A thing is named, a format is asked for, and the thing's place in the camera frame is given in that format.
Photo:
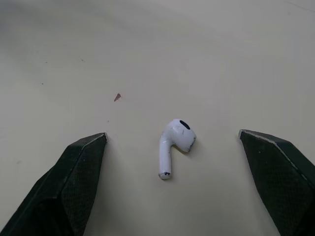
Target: white table surface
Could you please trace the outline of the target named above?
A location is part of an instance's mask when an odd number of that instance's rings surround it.
[[[67,145],[107,132],[85,236],[278,236],[237,134],[315,161],[314,25],[313,0],[1,0],[0,228]],[[174,118],[197,141],[162,181]]]

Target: brown speck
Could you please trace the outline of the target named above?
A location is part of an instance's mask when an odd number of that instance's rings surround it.
[[[115,99],[114,99],[114,102],[116,102],[119,98],[121,98],[122,96],[119,94],[119,93],[117,93],[117,96],[115,97]]]

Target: textured black pad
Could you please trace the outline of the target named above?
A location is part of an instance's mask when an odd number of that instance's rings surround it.
[[[33,186],[0,236],[82,236],[94,203],[106,134],[69,145]]]
[[[281,236],[315,235],[315,166],[290,142],[240,130],[252,176]]]

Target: earbud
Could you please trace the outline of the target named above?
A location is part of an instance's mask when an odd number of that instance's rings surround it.
[[[159,140],[159,174],[165,180],[171,178],[171,146],[189,152],[196,140],[195,133],[180,119],[171,121]]]

